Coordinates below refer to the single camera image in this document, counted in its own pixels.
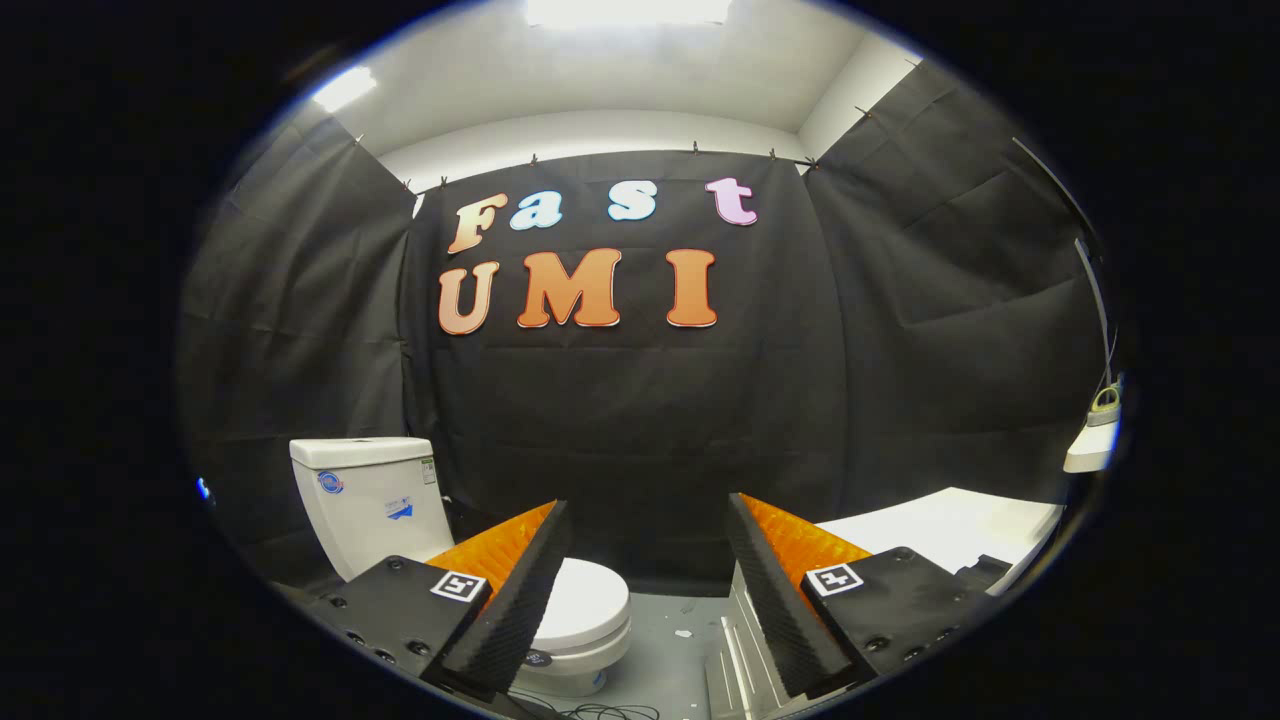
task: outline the orange letter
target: orange letter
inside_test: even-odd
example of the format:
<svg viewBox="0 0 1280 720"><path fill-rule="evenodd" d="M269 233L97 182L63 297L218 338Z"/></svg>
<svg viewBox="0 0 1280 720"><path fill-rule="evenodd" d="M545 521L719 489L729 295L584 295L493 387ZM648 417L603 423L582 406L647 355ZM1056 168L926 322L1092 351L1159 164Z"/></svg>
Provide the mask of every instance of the orange letter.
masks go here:
<svg viewBox="0 0 1280 720"><path fill-rule="evenodd" d="M498 272L498 264L480 263L471 272L476 277L476 301L466 315L458 314L458 293L467 272L454 268L440 275L440 329L449 334L476 332L489 314L489 291L493 288L493 274Z"/></svg>
<svg viewBox="0 0 1280 720"><path fill-rule="evenodd" d="M465 205L458 209L458 232L453 236L453 245L449 246L449 255L462 252L467 247L475 247L484 240L477 229L486 231L493 224L494 208L507 206L507 193L499 192L493 197L485 197L479 202Z"/></svg>
<svg viewBox="0 0 1280 720"><path fill-rule="evenodd" d="M709 328L716 310L707 302L707 268L716 256L705 250L672 250L667 261L676 269L676 305L667 322L677 328Z"/></svg>
<svg viewBox="0 0 1280 720"><path fill-rule="evenodd" d="M564 324L568 314L582 299L582 307L573 322L586 328L605 328L618 324L621 315L613 309L613 266L622 254L612 247L598 247L582 256L573 277L564 273L564 265L554 252L535 252L525 258L529 268L529 300L525 311L516 318L522 328L540 328L550 320L543 309L543 297L552 304L556 322Z"/></svg>

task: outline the white toilet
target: white toilet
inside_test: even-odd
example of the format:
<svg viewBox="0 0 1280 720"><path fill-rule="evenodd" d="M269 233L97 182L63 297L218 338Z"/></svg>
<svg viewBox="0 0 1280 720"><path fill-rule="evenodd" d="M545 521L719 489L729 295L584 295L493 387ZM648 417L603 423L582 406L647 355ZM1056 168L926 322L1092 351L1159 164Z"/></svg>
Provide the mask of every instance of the white toilet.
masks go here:
<svg viewBox="0 0 1280 720"><path fill-rule="evenodd" d="M289 455L311 527L344 582L388 555L425 562L453 547L430 441L294 439ZM630 598L613 570L564 559L515 684L561 697L603 688L631 643Z"/></svg>
<svg viewBox="0 0 1280 720"><path fill-rule="evenodd" d="M626 580L603 565L566 557L513 684L535 693L585 697L604 687L608 667L630 646Z"/></svg>

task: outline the toilet tank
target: toilet tank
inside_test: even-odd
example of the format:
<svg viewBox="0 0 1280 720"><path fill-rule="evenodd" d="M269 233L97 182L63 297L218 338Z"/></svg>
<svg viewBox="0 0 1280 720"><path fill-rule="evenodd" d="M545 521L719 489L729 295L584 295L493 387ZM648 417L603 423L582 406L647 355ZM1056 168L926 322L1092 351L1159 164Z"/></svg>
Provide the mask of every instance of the toilet tank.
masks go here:
<svg viewBox="0 0 1280 720"><path fill-rule="evenodd" d="M388 555L426 560L453 547L430 441L294 439L289 456L311 527L343 580Z"/></svg>

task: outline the white ceiling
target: white ceiling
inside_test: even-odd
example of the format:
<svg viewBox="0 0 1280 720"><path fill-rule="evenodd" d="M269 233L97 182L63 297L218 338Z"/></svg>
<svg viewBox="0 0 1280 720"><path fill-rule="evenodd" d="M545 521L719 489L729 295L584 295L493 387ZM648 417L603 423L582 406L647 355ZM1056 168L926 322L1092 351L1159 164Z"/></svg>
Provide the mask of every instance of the white ceiling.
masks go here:
<svg viewBox="0 0 1280 720"><path fill-rule="evenodd" d="M571 110L694 113L796 132L864 35L805 0L733 0L723 26L594 29L529 27L524 0L490 0L438 14L366 58L378 87L335 115L375 156Z"/></svg>

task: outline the letter s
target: letter s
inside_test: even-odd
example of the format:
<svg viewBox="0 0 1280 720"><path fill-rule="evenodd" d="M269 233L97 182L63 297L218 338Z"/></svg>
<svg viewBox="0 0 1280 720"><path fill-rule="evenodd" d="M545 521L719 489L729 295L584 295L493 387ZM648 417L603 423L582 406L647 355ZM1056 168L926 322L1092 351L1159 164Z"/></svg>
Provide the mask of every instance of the letter s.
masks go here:
<svg viewBox="0 0 1280 720"><path fill-rule="evenodd" d="M609 217L614 220L643 220L653 214L658 202L658 186L653 181L622 181L609 188Z"/></svg>

